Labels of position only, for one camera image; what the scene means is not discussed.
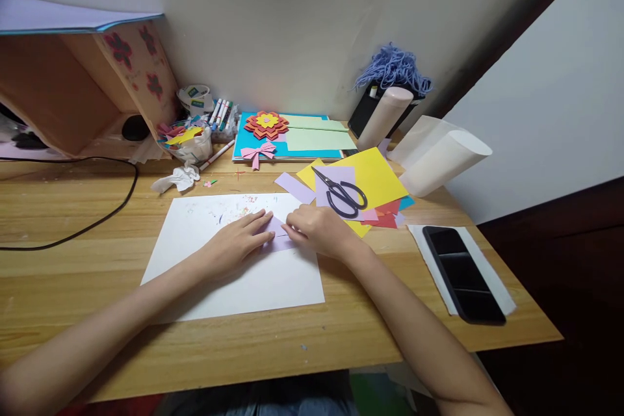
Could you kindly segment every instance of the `light purple paper strip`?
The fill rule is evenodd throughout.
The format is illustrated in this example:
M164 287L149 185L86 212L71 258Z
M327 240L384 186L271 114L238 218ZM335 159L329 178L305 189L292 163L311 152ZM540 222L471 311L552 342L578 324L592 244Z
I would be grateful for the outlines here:
M287 172L282 173L281 176L275 179L275 183L305 205L312 203L317 196L312 190Z
M273 240L264 244L260 250L260 254L272 254L273 252L279 252L280 250L287 250L291 248L297 248L297 244L295 244L291 238L288 237L288 235L283 235L274 237Z
M275 216L273 216L271 218L271 221L269 221L263 227L258 229L258 232L256 234L260 234L261 232L267 232L267 231L275 231L275 237L287 235L286 231L284 231L284 228L281 226L282 224L283 222L281 220L278 220Z
M395 222L397 227L403 226L405 223L405 215L403 213L395 214Z
M377 149L382 154L384 159L388 159L387 158L387 154L388 154L388 145L389 144L390 144L390 138L384 138L382 140L382 142L377 145Z
M314 169L318 170L325 177L330 178L336 183L349 182L349 183L352 183L353 185L356 184L356 169L354 167L315 166ZM318 207L330 206L330 203L327 200L327 192L329 192L329 187L325 185L325 182L323 182L319 176L315 174L314 177L315 177L315 183L316 183L316 188L317 188L317 206ZM345 189L344 191L347 192L349 195L351 195L351 197L353 197L354 200L357 200L358 203L361 202L359 195L356 191L352 190L351 188L346 188L346 187L343 187L343 188ZM340 211L344 213L353 213L353 208L351 208L349 205L347 205L345 202L343 202L339 198L332 195L331 199L333 201L333 204L336 205L336 208L338 208ZM352 221L364 221L365 220L362 211L360 211L357 215L358 216L356 218L344 218L342 216L341 218L344 220L352 220Z

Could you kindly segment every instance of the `wooden desk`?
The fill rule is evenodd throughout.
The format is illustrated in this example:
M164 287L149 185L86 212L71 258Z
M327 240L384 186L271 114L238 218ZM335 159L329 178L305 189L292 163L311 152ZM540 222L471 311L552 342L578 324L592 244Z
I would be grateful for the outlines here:
M283 192L273 183L302 163L261 164L252 173L229 152L184 196ZM397 173L400 167L393 164ZM140 165L135 193L122 212L66 244L40 252L0 252L2 366L137 287L172 198L150 190L179 163ZM2 245L34 246L87 226L125 197L132 169L114 162L0 163ZM509 288L518 309L504 327L450 317L406 227L374 227L364 238L470 351L559 340L562 336L441 188L404 211L409 223L467 226ZM402 359L372 302L351 273L319 257L325 304L152 326L88 389L92 400L232 384Z

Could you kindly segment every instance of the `black phone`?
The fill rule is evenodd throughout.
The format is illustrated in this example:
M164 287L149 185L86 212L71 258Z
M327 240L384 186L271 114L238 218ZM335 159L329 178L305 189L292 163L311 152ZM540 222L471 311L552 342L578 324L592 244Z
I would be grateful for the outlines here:
M435 226L425 226L422 233L460 317L471 324L505 325L507 319L460 234L451 227Z

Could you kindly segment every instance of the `black scissors handle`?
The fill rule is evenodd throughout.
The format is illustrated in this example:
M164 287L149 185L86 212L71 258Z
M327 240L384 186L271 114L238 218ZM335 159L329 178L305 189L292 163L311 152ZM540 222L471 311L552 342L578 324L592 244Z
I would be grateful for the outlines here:
M329 190L327 191L327 201L330 204L330 207L336 213L338 213L338 215L342 216L343 218L347 218L347 219L357 218L358 211L366 208L369 204L369 201L366 199L366 195L364 195L364 192L362 192L358 187L356 187L352 183L340 182L340 185L338 185L337 183L334 183L334 184L328 185L328 187L329 187ZM346 192L346 190L343 187L347 187L349 189L355 190L362 197L363 203L362 204L358 203L357 197L355 200L351 198L351 196ZM332 195L338 198L339 200L342 200L343 202L345 202L351 208L353 208L353 213L345 213L344 211L338 209L332 200Z

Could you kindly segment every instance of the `hand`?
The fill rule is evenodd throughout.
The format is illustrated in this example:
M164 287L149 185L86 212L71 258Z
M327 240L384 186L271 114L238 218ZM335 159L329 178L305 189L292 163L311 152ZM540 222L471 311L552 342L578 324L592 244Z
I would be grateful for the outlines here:
M189 259L192 258L210 280L234 273L252 252L273 239L273 231L256 234L272 217L272 211L265 214L261 209L228 224Z
M282 227L295 243L346 262L366 243L329 207L301 205Z

